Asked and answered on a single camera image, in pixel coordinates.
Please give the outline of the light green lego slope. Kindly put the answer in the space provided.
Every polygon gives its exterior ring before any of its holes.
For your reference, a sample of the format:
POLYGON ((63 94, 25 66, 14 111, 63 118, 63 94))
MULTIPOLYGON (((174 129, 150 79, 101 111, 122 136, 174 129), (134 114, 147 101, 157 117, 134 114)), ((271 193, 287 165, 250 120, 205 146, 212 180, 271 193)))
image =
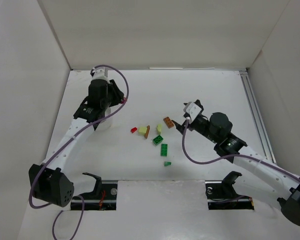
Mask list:
POLYGON ((172 163, 169 162, 169 161, 165 161, 165 162, 163 163, 163 165, 164 165, 165 167, 170 166, 171 164, 172 164, 172 163))

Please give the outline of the green long lego brick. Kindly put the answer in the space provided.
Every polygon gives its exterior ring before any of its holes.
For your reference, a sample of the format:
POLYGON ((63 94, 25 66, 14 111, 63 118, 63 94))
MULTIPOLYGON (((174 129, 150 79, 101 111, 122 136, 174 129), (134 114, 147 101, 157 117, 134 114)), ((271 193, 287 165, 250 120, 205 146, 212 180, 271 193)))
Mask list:
POLYGON ((168 156, 168 144, 162 143, 160 146, 160 156, 167 157, 168 156))

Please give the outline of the orange lego brick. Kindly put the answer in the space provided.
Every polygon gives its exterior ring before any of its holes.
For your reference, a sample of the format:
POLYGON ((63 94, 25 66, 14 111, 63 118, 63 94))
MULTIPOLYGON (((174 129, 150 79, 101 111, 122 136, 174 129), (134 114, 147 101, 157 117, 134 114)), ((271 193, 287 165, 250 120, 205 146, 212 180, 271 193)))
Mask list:
POLYGON ((174 122, 168 116, 165 117, 163 121, 169 129, 175 126, 174 122))

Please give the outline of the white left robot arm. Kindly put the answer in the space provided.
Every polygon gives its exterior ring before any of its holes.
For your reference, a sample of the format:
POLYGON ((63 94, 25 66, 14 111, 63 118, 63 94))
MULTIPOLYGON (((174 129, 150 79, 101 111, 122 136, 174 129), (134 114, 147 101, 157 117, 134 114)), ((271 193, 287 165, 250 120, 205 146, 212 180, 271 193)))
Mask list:
POLYGON ((32 208, 36 208, 33 199, 63 208, 73 197, 100 191, 99 176, 84 172, 84 180, 72 180, 66 171, 74 164, 81 148, 99 125, 114 115, 111 107, 122 108, 126 99, 113 79, 106 76, 92 78, 88 95, 75 111, 70 126, 56 149, 41 164, 33 164, 28 171, 28 201, 32 208))

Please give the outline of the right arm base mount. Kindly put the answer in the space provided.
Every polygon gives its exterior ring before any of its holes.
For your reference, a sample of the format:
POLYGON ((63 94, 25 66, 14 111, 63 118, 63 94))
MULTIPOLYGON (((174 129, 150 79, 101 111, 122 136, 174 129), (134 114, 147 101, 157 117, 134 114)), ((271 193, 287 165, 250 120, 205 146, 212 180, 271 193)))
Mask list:
POLYGON ((209 210, 255 210, 251 197, 239 195, 233 185, 242 174, 231 171, 222 180, 205 181, 205 195, 209 210))

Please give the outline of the yellow lego piece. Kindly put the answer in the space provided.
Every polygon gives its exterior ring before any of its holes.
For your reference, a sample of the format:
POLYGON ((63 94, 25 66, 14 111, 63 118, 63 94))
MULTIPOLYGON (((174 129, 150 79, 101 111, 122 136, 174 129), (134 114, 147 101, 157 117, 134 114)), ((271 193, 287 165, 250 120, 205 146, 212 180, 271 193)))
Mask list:
POLYGON ((157 132, 158 135, 160 135, 162 133, 162 125, 161 124, 158 124, 156 126, 156 132, 157 132))

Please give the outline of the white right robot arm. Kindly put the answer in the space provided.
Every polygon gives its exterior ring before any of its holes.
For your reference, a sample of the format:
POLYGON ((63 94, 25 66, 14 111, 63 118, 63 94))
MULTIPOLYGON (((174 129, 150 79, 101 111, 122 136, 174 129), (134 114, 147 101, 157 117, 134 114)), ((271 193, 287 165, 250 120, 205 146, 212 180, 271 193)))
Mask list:
POLYGON ((186 158, 197 165, 209 165, 221 160, 245 169, 258 178, 249 184, 240 172, 230 172, 222 181, 225 196, 223 202, 241 196, 251 197, 278 210, 291 223, 300 226, 300 176, 284 170, 255 152, 248 144, 232 133, 233 124, 226 114, 214 112, 210 118, 203 115, 204 107, 200 100, 184 103, 182 124, 175 128, 183 135, 182 151, 186 158), (185 135, 196 131, 215 144, 218 158, 209 161, 196 161, 186 151, 185 135))

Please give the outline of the small red lego piece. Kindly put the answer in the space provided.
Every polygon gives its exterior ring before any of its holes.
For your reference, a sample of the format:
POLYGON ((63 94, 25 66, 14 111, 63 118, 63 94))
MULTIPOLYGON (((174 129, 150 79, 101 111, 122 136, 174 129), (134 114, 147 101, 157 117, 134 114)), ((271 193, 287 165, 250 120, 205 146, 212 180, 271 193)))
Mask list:
POLYGON ((136 128, 136 127, 134 127, 134 128, 132 128, 131 130, 130 130, 130 132, 131 133, 134 133, 134 132, 136 132, 138 129, 136 128))

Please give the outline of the green square lego brick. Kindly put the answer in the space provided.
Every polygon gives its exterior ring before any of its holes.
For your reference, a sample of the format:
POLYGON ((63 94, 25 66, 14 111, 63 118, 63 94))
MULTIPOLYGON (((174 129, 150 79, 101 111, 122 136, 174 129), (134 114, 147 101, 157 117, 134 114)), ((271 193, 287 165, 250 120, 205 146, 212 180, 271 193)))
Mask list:
POLYGON ((152 142, 155 146, 157 146, 158 144, 160 144, 162 141, 164 140, 164 138, 161 135, 156 136, 152 142))

